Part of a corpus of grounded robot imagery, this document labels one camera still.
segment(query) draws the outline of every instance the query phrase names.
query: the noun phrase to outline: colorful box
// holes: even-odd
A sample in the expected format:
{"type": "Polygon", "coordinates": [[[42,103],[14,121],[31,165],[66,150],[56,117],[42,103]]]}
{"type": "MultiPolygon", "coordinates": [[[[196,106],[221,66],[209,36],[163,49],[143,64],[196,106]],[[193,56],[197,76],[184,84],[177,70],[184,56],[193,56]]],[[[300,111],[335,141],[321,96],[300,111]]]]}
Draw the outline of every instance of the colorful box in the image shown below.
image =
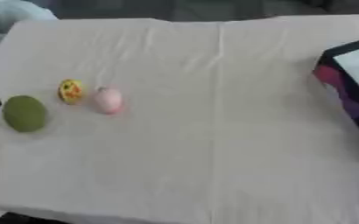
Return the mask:
{"type": "Polygon", "coordinates": [[[325,51],[314,75],[336,94],[359,127],[359,41],[325,51]]]}

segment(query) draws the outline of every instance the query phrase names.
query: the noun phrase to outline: toy ball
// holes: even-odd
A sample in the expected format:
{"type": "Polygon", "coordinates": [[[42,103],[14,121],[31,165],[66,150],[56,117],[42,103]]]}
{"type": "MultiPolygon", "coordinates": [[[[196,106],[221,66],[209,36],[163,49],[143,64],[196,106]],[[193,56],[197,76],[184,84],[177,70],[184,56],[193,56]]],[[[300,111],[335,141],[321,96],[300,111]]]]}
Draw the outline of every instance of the toy ball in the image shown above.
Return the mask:
{"type": "Polygon", "coordinates": [[[18,132],[33,132],[45,126],[46,108],[28,95],[11,97],[3,108],[4,120],[18,132]]]}
{"type": "Polygon", "coordinates": [[[122,107],[121,93],[112,87],[101,87],[95,94],[95,104],[103,114],[113,115],[122,107]]]}
{"type": "Polygon", "coordinates": [[[59,97],[67,104],[76,104],[83,97],[83,86],[79,80],[64,80],[59,87],[59,97]]]}

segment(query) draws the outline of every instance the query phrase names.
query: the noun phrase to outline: pink ball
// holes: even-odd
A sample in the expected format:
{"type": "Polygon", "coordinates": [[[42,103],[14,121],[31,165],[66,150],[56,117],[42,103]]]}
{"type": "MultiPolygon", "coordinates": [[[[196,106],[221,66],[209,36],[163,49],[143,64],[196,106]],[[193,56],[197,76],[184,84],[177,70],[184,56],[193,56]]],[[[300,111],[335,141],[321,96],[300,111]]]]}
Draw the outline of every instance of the pink ball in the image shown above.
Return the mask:
{"type": "Polygon", "coordinates": [[[112,87],[100,87],[95,95],[96,106],[107,115],[113,115],[122,107],[121,93],[112,87]]]}

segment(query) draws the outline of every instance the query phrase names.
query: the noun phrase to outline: wrinkled cloth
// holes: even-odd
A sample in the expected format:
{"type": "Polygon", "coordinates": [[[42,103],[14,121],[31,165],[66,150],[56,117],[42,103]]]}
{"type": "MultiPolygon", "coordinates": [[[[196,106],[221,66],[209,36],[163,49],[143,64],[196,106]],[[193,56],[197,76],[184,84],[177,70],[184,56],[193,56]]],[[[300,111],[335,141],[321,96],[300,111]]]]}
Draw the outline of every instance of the wrinkled cloth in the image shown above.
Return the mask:
{"type": "Polygon", "coordinates": [[[0,208],[75,224],[359,224],[359,130],[311,75],[358,39],[359,16],[17,24],[0,98],[32,95],[49,119],[19,134],[0,110],[0,208]],[[119,89],[123,110],[64,104],[64,79],[119,89]]]}

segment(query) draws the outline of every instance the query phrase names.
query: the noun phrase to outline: yellow ball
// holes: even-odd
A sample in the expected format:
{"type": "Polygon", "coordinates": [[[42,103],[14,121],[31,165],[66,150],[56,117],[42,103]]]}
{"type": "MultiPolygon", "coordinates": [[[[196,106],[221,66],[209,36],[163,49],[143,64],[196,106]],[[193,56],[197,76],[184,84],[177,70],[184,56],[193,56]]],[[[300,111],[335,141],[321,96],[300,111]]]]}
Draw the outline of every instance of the yellow ball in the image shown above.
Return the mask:
{"type": "Polygon", "coordinates": [[[76,104],[83,98],[83,88],[79,80],[64,80],[59,87],[59,97],[67,104],[76,104]]]}

